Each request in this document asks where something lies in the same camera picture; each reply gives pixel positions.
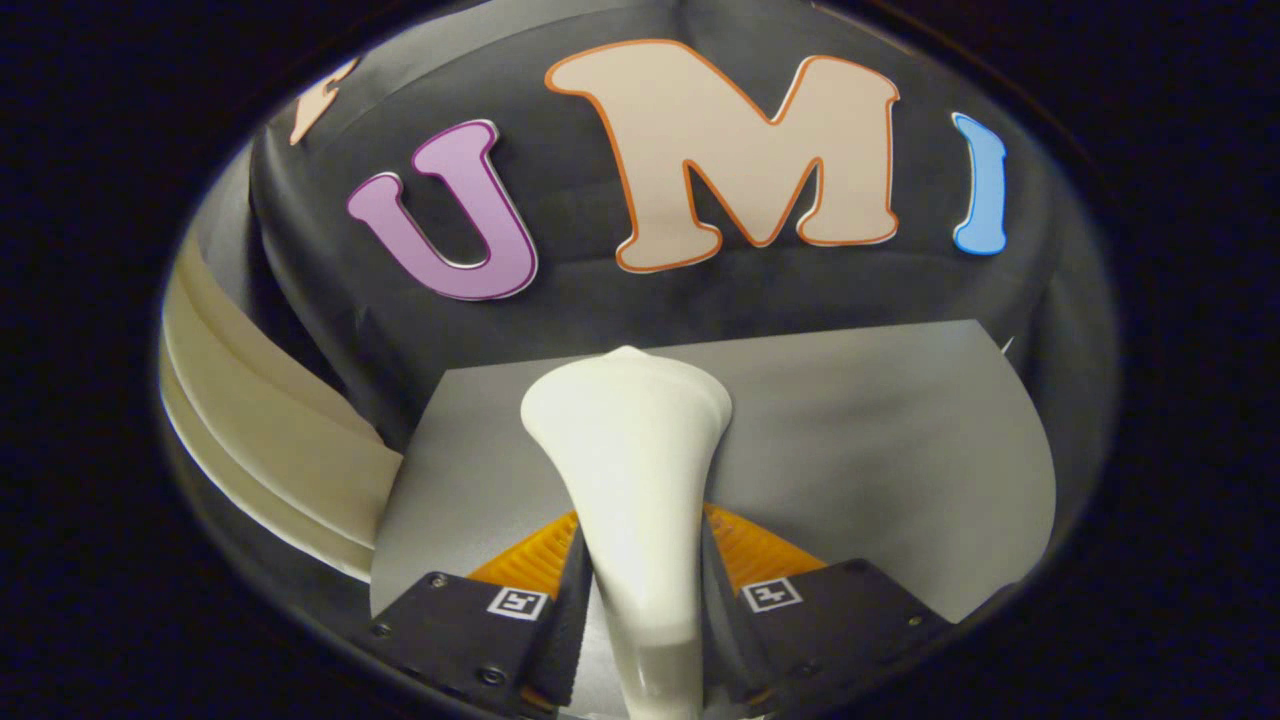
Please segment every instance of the gray surface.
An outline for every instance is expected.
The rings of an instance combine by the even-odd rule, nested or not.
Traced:
[[[977,322],[646,350],[703,368],[733,397],[708,501],[823,560],[867,557],[951,621],[1041,557],[1053,523],[1048,443]],[[525,391],[571,360],[444,374],[379,529],[374,614],[425,573],[470,573],[571,510],[520,421]],[[625,717],[591,610],[568,710]]]

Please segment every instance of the beige letter m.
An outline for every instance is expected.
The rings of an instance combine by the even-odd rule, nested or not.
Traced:
[[[722,236],[694,210],[696,172],[746,236],[764,247],[782,231],[817,168],[813,208],[796,232],[812,245],[882,242],[890,210],[897,88],[838,58],[808,58],[773,119],[685,45],[641,40],[566,58],[547,87],[595,105],[613,145],[631,213],[618,265],[652,273],[705,260]]]

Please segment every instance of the purple letter u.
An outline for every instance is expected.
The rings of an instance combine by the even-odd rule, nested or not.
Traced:
[[[444,181],[489,256],[475,265],[442,258],[401,205],[403,184],[396,173],[379,173],[351,193],[347,213],[369,225],[378,240],[426,287],[458,300],[494,300],[525,290],[538,272],[538,252],[524,220],[489,163],[498,128],[489,120],[454,126],[413,152],[413,169]]]

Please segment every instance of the screw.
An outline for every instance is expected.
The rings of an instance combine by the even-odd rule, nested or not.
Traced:
[[[490,687],[498,687],[507,682],[507,674],[493,665],[485,665],[476,670],[476,676],[480,678],[481,683]]]

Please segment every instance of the blue letter i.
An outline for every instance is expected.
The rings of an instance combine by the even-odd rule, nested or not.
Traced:
[[[951,122],[969,141],[973,176],[969,217],[956,225],[956,247],[970,255],[995,255],[1005,249],[1005,143],[969,115],[951,113]]]

